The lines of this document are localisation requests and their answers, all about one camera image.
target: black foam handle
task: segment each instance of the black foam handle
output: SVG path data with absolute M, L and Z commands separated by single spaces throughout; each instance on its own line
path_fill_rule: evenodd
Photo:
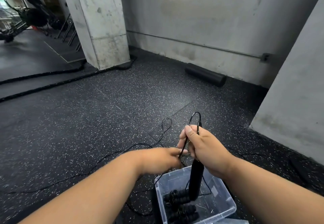
M 190 180 L 189 180 L 189 198 L 191 201 L 195 201 L 200 192 L 200 185 L 202 181 L 202 175 L 204 173 L 204 165 L 197 160 L 193 160 L 191 166 Z
M 204 69 L 200 66 L 188 63 L 185 67 L 186 73 L 198 77 L 206 82 L 215 84 L 217 87 L 222 87 L 226 82 L 226 76 Z

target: plastic bin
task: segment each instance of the plastic bin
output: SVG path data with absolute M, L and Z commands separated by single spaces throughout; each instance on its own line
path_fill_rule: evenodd
M 155 184 L 163 224 L 168 223 L 168 218 L 172 212 L 165 207 L 163 196 L 172 190 L 184 189 L 190 179 L 190 172 L 191 166 L 172 171 L 164 174 Z M 212 224 L 224 219 L 236 211 L 236 204 L 226 189 L 223 181 L 211 175 L 206 168 L 204 170 L 204 178 L 212 193 L 209 195 L 200 196 L 196 201 L 189 203 L 196 205 L 197 212 L 200 216 L 200 218 L 192 224 Z M 210 193 L 207 185 L 205 184 L 204 180 L 201 181 L 201 195 Z

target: person's right hand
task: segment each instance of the person's right hand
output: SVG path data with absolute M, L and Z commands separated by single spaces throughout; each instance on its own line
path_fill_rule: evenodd
M 187 136 L 190 141 L 191 156 L 205 165 L 212 175 L 225 179 L 233 166 L 235 156 L 229 153 L 211 132 L 201 127 L 199 127 L 199 135 L 196 132 L 196 125 L 187 125 L 180 134 L 177 147 L 183 148 Z

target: hand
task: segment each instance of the hand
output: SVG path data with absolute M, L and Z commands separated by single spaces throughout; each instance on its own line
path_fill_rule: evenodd
M 189 139 L 191 156 L 202 162 L 212 175 L 225 179 L 236 157 L 209 131 L 199 127 L 198 135 L 196 125 L 187 125 L 184 128 L 180 134 L 178 148 L 183 148 L 186 136 Z
M 140 161 L 140 174 L 162 174 L 172 168 L 181 168 L 179 159 L 181 149 L 175 147 L 143 149 L 129 153 L 136 154 Z

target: person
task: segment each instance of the person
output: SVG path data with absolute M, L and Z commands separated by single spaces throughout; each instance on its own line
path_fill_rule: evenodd
M 198 135 L 196 129 L 184 128 L 178 148 L 130 151 L 117 157 L 20 223 L 113 223 L 141 175 L 181 167 L 178 155 L 186 136 L 191 156 L 223 179 L 262 223 L 324 223 L 324 197 L 233 156 L 209 131 L 199 128 Z

